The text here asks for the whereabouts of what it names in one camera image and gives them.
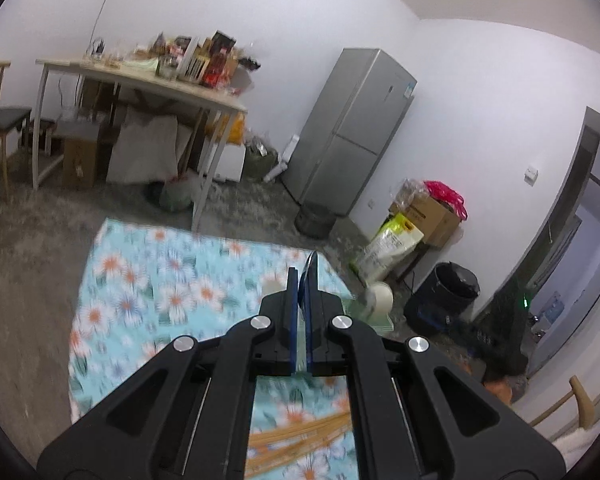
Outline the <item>bamboo chopstick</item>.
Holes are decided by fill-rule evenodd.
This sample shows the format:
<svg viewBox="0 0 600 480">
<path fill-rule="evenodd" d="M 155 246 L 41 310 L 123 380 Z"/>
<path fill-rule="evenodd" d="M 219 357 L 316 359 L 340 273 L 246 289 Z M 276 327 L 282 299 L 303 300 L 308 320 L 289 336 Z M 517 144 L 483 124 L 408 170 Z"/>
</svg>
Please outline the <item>bamboo chopstick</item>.
<svg viewBox="0 0 600 480">
<path fill-rule="evenodd" d="M 287 445 L 301 445 L 301 446 L 309 446 L 310 444 L 322 444 L 322 443 L 326 443 L 327 441 L 330 440 L 334 440 L 336 438 L 334 434 L 332 434 L 331 436 L 328 436 L 326 439 L 324 440 L 318 440 L 317 438 L 308 438 L 308 437 L 304 437 L 304 438 L 294 438 L 288 441 L 282 441 L 282 442 L 276 442 L 276 443 L 272 443 L 269 445 L 265 445 L 265 446 L 259 446 L 258 448 L 254 448 L 255 450 L 258 451 L 263 451 L 265 448 L 272 448 L 273 446 L 277 446 L 277 445 L 281 445 L 281 446 L 287 446 Z"/>
<path fill-rule="evenodd" d="M 317 438 L 324 440 L 334 434 L 349 431 L 352 428 L 350 412 L 341 412 L 326 417 L 311 420 L 310 422 L 298 422 L 287 427 L 280 427 L 263 432 L 253 432 L 249 437 L 250 448 L 258 448 L 276 442 L 288 441 L 294 438 Z"/>
<path fill-rule="evenodd" d="M 338 438 L 322 444 L 315 443 L 309 446 L 298 444 L 277 445 L 272 448 L 265 448 L 263 451 L 248 448 L 248 452 L 252 452 L 252 454 L 249 454 L 246 459 L 245 477 L 248 479 L 256 478 L 274 469 L 292 465 L 300 458 L 309 457 L 316 452 L 326 451 L 335 441 L 341 440 L 349 432 L 350 430 Z"/>
</svg>

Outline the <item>white rice paddle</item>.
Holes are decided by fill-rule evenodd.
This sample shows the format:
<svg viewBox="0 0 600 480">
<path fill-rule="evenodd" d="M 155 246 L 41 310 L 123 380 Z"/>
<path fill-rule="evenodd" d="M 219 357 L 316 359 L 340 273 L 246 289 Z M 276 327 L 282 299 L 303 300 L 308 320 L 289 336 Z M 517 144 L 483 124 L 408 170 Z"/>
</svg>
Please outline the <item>white rice paddle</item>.
<svg viewBox="0 0 600 480">
<path fill-rule="evenodd" d="M 369 284 L 365 289 L 364 304 L 365 316 L 386 316 L 393 307 L 393 291 L 385 282 Z"/>
</svg>

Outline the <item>green plastic utensil holder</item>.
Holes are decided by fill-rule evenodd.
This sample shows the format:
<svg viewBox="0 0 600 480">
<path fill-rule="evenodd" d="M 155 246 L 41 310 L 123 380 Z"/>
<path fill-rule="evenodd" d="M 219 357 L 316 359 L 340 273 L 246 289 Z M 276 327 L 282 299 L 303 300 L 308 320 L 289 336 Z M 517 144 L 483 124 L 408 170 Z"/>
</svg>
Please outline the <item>green plastic utensil holder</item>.
<svg viewBox="0 0 600 480">
<path fill-rule="evenodd" d="M 345 315 L 369 325 L 379 336 L 387 336 L 393 330 L 390 318 L 391 302 L 366 304 L 353 298 L 341 299 Z"/>
</svg>

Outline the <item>black trash bin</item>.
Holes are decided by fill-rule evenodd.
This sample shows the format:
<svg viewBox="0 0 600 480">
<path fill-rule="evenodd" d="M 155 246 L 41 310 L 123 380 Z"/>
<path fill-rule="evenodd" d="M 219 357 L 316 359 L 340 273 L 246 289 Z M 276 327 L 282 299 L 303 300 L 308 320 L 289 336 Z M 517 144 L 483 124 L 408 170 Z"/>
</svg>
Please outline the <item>black trash bin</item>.
<svg viewBox="0 0 600 480">
<path fill-rule="evenodd" d="M 419 335 L 449 333 L 479 295 L 478 278 L 471 270 L 440 262 L 407 300 L 403 313 L 407 325 Z"/>
</svg>

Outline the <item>floral blue tablecloth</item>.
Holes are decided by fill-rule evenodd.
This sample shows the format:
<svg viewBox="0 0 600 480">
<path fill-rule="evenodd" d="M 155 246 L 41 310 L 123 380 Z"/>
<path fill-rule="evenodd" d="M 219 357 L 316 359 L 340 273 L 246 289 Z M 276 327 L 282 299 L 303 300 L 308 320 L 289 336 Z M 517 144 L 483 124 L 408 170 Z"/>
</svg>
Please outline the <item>floral blue tablecloth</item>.
<svg viewBox="0 0 600 480">
<path fill-rule="evenodd" d="M 224 335 L 301 274 L 311 249 L 107 219 L 87 258 L 69 344 L 71 423 L 174 338 Z M 343 377 L 259 378 L 251 432 L 349 408 Z M 353 434 L 255 479 L 358 479 Z"/>
</svg>

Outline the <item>yellow white rice bag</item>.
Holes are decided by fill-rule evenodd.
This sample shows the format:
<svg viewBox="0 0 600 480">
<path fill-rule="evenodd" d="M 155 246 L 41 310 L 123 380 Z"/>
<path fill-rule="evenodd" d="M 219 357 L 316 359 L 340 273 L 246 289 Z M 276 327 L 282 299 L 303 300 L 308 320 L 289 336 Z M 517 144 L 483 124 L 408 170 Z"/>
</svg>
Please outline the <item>yellow white rice bag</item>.
<svg viewBox="0 0 600 480">
<path fill-rule="evenodd" d="M 424 238 L 424 233 L 404 214 L 395 214 L 351 262 L 365 284 L 382 281 Z"/>
</svg>

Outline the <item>cardboard box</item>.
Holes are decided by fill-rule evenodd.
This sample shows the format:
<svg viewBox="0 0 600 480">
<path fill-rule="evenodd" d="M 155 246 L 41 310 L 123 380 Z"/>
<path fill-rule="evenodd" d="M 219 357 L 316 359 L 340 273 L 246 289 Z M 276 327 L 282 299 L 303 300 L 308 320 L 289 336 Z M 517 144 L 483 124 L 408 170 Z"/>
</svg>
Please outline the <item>cardboard box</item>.
<svg viewBox="0 0 600 480">
<path fill-rule="evenodd" d="M 416 196 L 406 208 L 393 202 L 389 212 L 403 214 L 424 234 L 422 242 L 435 248 L 442 248 L 460 226 L 460 217 L 430 196 Z"/>
</svg>

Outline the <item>small black pot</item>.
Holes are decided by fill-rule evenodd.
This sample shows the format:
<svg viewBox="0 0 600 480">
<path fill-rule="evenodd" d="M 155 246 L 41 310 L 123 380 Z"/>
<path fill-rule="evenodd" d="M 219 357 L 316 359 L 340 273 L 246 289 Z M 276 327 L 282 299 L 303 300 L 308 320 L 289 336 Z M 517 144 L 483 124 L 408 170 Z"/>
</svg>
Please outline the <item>small black pot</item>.
<svg viewBox="0 0 600 480">
<path fill-rule="evenodd" d="M 326 240 L 336 223 L 337 217 L 326 207 L 314 203 L 300 206 L 294 227 L 299 233 L 314 240 Z"/>
</svg>

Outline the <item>pink plastic bag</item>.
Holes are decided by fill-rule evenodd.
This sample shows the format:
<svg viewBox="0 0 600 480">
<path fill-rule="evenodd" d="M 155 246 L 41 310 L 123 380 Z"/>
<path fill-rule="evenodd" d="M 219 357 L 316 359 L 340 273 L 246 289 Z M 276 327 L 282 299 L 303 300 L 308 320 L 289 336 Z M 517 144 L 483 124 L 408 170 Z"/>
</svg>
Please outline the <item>pink plastic bag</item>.
<svg viewBox="0 0 600 480">
<path fill-rule="evenodd" d="M 427 180 L 424 182 L 424 185 L 426 186 L 429 195 L 439 203 L 449 206 L 460 221 L 466 221 L 468 219 L 465 200 L 460 193 L 457 193 L 450 188 L 449 185 L 446 185 L 441 181 Z"/>
</svg>

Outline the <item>grey refrigerator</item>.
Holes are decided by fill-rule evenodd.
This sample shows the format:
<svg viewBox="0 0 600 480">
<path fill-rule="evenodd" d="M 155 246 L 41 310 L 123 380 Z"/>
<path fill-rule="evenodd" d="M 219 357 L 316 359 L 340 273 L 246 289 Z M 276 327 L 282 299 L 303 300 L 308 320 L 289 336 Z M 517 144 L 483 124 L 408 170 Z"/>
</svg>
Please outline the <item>grey refrigerator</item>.
<svg viewBox="0 0 600 480">
<path fill-rule="evenodd" d="M 294 201 L 349 214 L 403 122 L 416 84 L 383 50 L 343 49 L 282 173 Z"/>
</svg>

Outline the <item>orange plastic bag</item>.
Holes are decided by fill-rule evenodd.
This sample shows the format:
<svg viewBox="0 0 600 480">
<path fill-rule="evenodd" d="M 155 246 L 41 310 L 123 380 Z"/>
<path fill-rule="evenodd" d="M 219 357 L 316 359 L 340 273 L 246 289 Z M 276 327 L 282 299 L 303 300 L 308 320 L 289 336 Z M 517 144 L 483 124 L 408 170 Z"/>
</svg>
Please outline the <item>orange plastic bag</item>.
<svg viewBox="0 0 600 480">
<path fill-rule="evenodd" d="M 238 113 L 232 122 L 230 127 L 230 133 L 226 139 L 228 144 L 242 145 L 244 143 L 244 132 L 245 132 L 245 114 Z M 224 130 L 230 118 L 228 116 L 222 116 L 218 121 L 218 138 L 222 136 Z"/>
</svg>

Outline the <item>white work table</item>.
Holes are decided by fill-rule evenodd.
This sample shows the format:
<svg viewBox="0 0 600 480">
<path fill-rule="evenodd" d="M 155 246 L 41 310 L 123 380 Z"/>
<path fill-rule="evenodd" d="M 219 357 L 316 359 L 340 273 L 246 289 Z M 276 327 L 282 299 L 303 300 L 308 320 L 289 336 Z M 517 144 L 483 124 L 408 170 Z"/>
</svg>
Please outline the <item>white work table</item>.
<svg viewBox="0 0 600 480">
<path fill-rule="evenodd" d="M 228 94 L 206 89 L 194 84 L 176 80 L 167 80 L 160 78 L 148 70 L 136 70 L 128 66 L 113 68 L 105 63 L 95 63 L 87 60 L 53 60 L 52 58 L 37 58 L 35 64 L 41 66 L 42 73 L 38 83 L 38 92 L 33 107 L 33 148 L 31 153 L 31 181 L 32 188 L 36 191 L 40 184 L 50 175 L 50 173 L 64 160 L 62 156 L 56 157 L 44 169 L 40 169 L 38 156 L 38 136 L 41 130 L 41 115 L 45 98 L 48 75 L 51 72 L 76 75 L 95 79 L 101 82 L 110 82 L 122 87 L 129 87 L 132 90 L 146 91 L 162 96 L 175 102 L 199 107 L 201 110 L 208 110 L 219 113 L 227 118 L 224 128 L 218 128 L 222 133 L 218 142 L 218 148 L 213 153 L 213 157 L 207 154 L 202 159 L 202 168 L 208 166 L 207 171 L 198 178 L 197 187 L 194 192 L 194 204 L 192 212 L 193 233 L 199 231 L 202 214 L 206 206 L 216 167 L 219 165 L 221 155 L 226 145 L 230 129 L 239 114 L 247 114 L 247 107 L 243 106 L 238 98 Z"/>
</svg>

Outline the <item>red bottle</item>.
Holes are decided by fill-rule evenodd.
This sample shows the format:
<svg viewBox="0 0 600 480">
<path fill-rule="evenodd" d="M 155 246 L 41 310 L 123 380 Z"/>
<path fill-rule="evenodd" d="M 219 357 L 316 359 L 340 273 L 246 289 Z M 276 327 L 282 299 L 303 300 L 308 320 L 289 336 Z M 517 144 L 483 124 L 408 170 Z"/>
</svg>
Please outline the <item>red bottle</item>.
<svg viewBox="0 0 600 480">
<path fill-rule="evenodd" d="M 202 76 L 201 84 L 207 88 L 215 88 L 223 75 L 227 60 L 225 49 L 221 49 L 211 55 L 209 64 Z"/>
</svg>

